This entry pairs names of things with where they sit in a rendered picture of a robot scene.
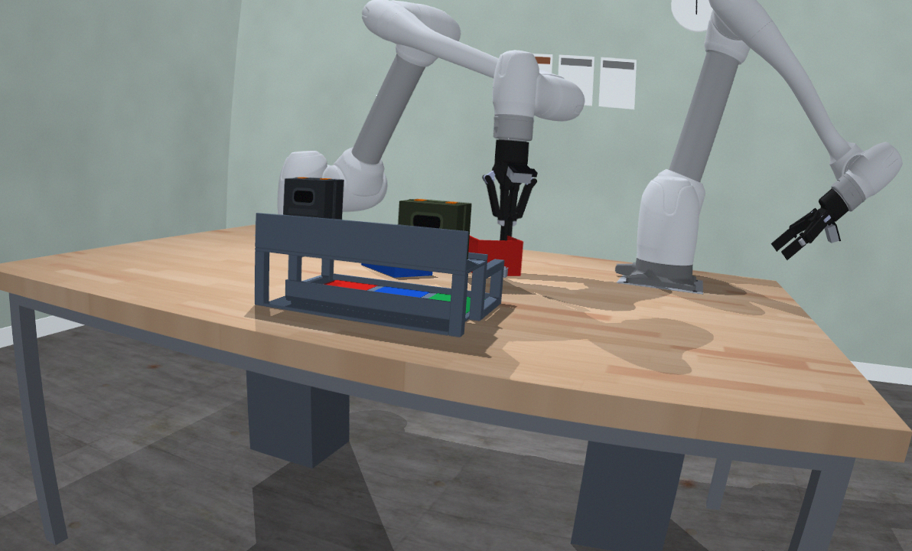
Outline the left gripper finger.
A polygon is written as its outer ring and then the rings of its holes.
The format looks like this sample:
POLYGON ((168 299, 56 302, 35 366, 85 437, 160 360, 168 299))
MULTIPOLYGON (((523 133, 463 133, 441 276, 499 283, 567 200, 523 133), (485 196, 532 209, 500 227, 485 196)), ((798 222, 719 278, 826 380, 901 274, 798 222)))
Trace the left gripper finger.
POLYGON ((774 247, 774 249, 776 251, 778 251, 779 249, 784 247, 784 245, 786 245, 787 242, 792 240, 794 237, 796 238, 796 235, 798 233, 802 233, 805 229, 808 229, 808 226, 810 224, 809 218, 811 216, 813 216, 816 211, 817 211, 817 209, 814 208, 813 210, 811 210, 808 213, 808 215, 805 215, 805 216, 801 217, 801 219, 797 220, 795 223, 790 224, 789 229, 787 231, 785 231, 785 233, 783 233, 782 235, 779 235, 777 240, 774 240, 771 243, 771 245, 774 247))
POLYGON ((810 221, 812 223, 809 224, 808 229, 803 231, 803 233, 800 233, 800 236, 797 237, 794 242, 791 242, 788 247, 781 251, 786 260, 789 260, 789 258, 794 256, 794 254, 806 246, 806 244, 812 243, 812 241, 817 238, 817 235, 826 228, 827 224, 832 222, 832 217, 828 215, 828 212, 826 212, 826 215, 822 215, 819 218, 819 222, 816 222, 816 217, 818 217, 819 214, 820 212, 817 210, 810 221))

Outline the red bin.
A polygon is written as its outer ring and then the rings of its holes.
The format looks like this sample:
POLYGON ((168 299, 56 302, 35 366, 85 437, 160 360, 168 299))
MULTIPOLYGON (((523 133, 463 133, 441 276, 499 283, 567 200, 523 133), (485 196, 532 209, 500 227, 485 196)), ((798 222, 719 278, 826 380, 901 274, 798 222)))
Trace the red bin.
POLYGON ((507 235, 508 241, 502 240, 476 240, 470 235, 469 253, 487 254, 487 262, 494 259, 505 260, 504 266, 509 266, 507 276, 520 276, 522 266, 523 241, 507 235))

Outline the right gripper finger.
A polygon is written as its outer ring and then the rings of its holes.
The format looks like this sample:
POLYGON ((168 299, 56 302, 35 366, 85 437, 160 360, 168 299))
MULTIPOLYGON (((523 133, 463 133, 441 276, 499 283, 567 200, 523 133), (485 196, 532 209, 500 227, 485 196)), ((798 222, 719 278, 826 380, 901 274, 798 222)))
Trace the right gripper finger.
POLYGON ((527 200, 529 200, 529 196, 530 196, 530 193, 532 193, 534 184, 537 184, 537 179, 532 177, 532 182, 530 182, 530 184, 525 184, 525 186, 523 186, 523 191, 522 191, 522 193, 520 193, 519 202, 518 202, 518 191, 520 190, 520 184, 514 184, 514 186, 510 186, 509 209, 508 209, 509 224, 508 224, 508 234, 507 235, 512 236, 513 227, 516 226, 516 220, 518 220, 520 217, 523 217, 523 214, 525 213, 525 209, 526 209, 527 200), (516 204, 518 204, 518 207, 516 206, 516 204))
POLYGON ((508 209, 509 209, 509 190, 510 190, 510 179, 507 177, 507 171, 504 172, 504 186, 500 185, 500 206, 496 195, 495 188, 495 174, 490 172, 489 174, 483 175, 485 184, 487 185, 488 195, 490 195, 490 206, 492 214, 497 217, 497 223, 501 225, 500 229, 500 240, 507 240, 508 234, 508 209))

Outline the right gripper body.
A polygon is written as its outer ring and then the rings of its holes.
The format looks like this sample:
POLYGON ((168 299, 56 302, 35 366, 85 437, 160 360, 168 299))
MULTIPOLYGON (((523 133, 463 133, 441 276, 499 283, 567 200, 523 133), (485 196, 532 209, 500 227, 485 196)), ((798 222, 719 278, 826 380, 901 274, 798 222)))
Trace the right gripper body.
POLYGON ((505 161, 527 165, 528 154, 529 143, 527 141, 496 139, 495 163, 492 171, 500 185, 504 186, 504 172, 508 169, 505 161))

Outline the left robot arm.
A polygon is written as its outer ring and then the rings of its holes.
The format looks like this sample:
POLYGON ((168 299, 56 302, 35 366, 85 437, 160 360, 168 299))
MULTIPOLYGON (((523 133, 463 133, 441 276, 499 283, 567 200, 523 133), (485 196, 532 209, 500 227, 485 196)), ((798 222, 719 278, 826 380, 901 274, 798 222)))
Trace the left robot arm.
POLYGON ((692 266, 705 198, 700 181, 738 65, 746 60, 750 49, 781 74, 801 103, 830 156, 829 166, 837 179, 831 187, 848 210, 882 191, 903 164, 899 151, 886 141, 863 152, 839 135, 808 73, 757 0, 708 2, 714 10, 705 33, 705 60, 672 164, 643 192, 637 262, 616 264, 616 273, 635 285, 696 292, 692 266))

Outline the blue bin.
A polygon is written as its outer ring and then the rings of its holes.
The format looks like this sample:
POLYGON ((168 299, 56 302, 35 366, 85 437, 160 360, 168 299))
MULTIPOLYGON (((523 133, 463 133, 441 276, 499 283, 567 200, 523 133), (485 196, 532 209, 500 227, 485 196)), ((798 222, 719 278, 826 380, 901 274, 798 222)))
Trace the blue bin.
POLYGON ((362 266, 368 266, 368 268, 373 269, 373 271, 378 271, 385 273, 392 278, 413 278, 413 276, 432 276, 432 273, 429 271, 416 271, 416 269, 404 269, 396 268, 396 266, 378 266, 371 264, 361 264, 362 266))

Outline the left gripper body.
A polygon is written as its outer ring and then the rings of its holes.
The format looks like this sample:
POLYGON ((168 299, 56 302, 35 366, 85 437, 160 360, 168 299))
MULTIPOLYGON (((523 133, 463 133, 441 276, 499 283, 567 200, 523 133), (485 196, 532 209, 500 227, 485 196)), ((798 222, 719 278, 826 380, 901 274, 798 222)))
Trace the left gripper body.
POLYGON ((843 217, 845 213, 848 212, 848 207, 845 205, 843 198, 839 196, 839 193, 831 189, 826 194, 824 194, 820 199, 819 203, 821 208, 818 209, 820 212, 819 216, 816 217, 816 222, 819 218, 828 212, 828 215, 832 217, 834 222, 837 222, 839 217, 843 217))

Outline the dark grey shelf rack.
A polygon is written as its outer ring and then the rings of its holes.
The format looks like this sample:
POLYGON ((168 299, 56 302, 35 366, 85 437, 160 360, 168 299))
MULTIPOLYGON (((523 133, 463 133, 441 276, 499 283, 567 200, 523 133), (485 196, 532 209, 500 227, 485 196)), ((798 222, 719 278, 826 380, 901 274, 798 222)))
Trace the dark grey shelf rack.
POLYGON ((256 305, 461 337, 467 320, 501 304, 508 273, 504 260, 487 262, 487 254, 467 260, 468 246, 469 231, 256 213, 256 305), (288 255, 285 296, 271 301, 270 253, 288 255), (302 257, 322 259, 322 275, 301 280, 302 257), (453 273, 451 289, 341 275, 334 260, 453 273))

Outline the dark green case with orange latches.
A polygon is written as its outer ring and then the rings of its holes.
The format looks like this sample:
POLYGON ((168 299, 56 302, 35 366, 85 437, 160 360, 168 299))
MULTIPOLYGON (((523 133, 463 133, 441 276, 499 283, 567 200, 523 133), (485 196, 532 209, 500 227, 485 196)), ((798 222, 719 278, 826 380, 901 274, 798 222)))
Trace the dark green case with orange latches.
POLYGON ((426 199, 400 201, 398 224, 469 231, 470 238, 471 203, 426 199))

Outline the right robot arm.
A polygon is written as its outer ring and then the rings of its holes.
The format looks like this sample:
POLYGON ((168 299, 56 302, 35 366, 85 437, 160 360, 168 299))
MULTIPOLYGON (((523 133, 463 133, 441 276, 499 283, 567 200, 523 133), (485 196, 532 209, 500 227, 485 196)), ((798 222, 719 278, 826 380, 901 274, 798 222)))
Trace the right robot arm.
POLYGON ((372 0, 364 6, 362 19, 373 34, 397 43, 396 58, 353 149, 344 151, 333 166, 317 151, 289 154, 278 182, 278 215, 282 215, 285 178, 344 179, 343 212, 367 210, 383 201, 387 179, 380 158, 424 67, 438 58, 493 78, 494 139, 532 141, 534 116, 563 122, 581 115, 585 97, 578 85, 540 70, 532 53, 507 51, 495 58, 458 42, 458 22, 441 9, 372 0))

